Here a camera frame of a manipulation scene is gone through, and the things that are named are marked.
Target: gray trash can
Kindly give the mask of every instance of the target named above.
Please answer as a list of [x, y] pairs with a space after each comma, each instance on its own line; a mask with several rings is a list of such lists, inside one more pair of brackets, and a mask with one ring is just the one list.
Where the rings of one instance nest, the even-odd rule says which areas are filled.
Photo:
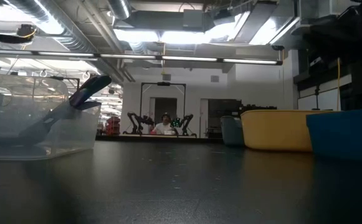
[[227, 146], [244, 146], [242, 121], [232, 116], [221, 117], [222, 139]]

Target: blue tub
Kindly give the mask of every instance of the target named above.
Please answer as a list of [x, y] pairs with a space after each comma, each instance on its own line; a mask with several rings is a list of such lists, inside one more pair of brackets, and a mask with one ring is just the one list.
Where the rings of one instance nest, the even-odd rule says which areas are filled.
[[227, 146], [244, 146], [242, 122], [232, 116], [221, 117], [222, 139]]
[[362, 110], [307, 115], [313, 153], [362, 160]]

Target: black table surface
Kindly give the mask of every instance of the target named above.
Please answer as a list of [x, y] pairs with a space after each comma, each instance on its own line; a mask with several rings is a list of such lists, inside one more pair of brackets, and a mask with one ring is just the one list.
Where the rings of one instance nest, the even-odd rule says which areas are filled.
[[362, 162], [97, 141], [51, 160], [1, 161], [0, 223], [362, 223]]

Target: robotic arm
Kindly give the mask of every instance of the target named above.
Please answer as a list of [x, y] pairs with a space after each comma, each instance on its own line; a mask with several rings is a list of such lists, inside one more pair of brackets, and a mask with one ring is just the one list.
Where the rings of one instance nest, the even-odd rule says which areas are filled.
[[183, 125], [183, 128], [182, 128], [183, 136], [188, 136], [188, 125], [191, 122], [192, 118], [193, 118], [193, 114], [189, 114], [189, 115], [186, 115], [182, 119], [180, 127]]
[[193, 114], [186, 115], [182, 120], [179, 118], [176, 118], [171, 122], [171, 126], [174, 128], [180, 128], [182, 127], [182, 135], [183, 136], [189, 136], [188, 134], [188, 125], [191, 122], [193, 118]]
[[[133, 128], [132, 128], [131, 133], [128, 133], [128, 132], [124, 131], [123, 134], [142, 134], [142, 130], [143, 130], [142, 124], [147, 124], [147, 125], [154, 125], [155, 124], [155, 122], [146, 115], [141, 117], [141, 116], [136, 115], [133, 112], [129, 112], [126, 115], [129, 117], [129, 119], [130, 119], [130, 121], [131, 121], [131, 123], [133, 125]], [[136, 122], [138, 123], [138, 125], [136, 125], [136, 123], [135, 123], [135, 121], [133, 120], [132, 117], [134, 117], [136, 119]]]

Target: fluorescent light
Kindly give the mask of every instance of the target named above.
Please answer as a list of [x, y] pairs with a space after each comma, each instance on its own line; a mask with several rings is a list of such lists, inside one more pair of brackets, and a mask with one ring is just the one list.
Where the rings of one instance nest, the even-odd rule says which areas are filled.
[[93, 54], [71, 52], [39, 52], [39, 54], [45, 56], [93, 57]]
[[293, 22], [291, 22], [284, 30], [282, 30], [278, 35], [276, 35], [275, 38], [273, 38], [269, 43], [274, 44], [276, 41], [278, 41], [283, 35], [287, 33], [288, 30], [290, 30], [296, 23], [300, 21], [299, 17], [296, 17]]
[[93, 100], [119, 100], [118, 96], [91, 96]]
[[276, 23], [272, 18], [269, 18], [262, 27], [257, 31], [249, 44], [251, 45], [265, 45], [270, 42], [276, 35]]
[[189, 60], [197, 62], [216, 62], [216, 58], [202, 58], [202, 57], [176, 57], [176, 56], [163, 56], [163, 60]]
[[118, 40], [127, 42], [157, 42], [159, 41], [156, 31], [151, 30], [120, 30], [114, 29]]
[[128, 58], [128, 59], [156, 59], [153, 55], [117, 55], [117, 54], [101, 54], [103, 58]]
[[32, 52], [27, 50], [0, 50], [0, 54], [32, 55]]
[[250, 11], [243, 13], [241, 18], [237, 22], [235, 29], [229, 34], [228, 41], [234, 40], [236, 38], [237, 34], [240, 32], [243, 25], [245, 24], [245, 21], [247, 20], [247, 18], [249, 18], [249, 15], [250, 15]]
[[210, 42], [202, 32], [166, 31], [161, 41], [167, 44], [202, 44]]
[[227, 63], [250, 63], [259, 65], [276, 65], [276, 61], [265, 61], [265, 60], [249, 60], [249, 59], [224, 59]]
[[84, 61], [97, 61], [97, 58], [80, 58], [80, 57], [70, 57], [69, 60], [84, 60]]

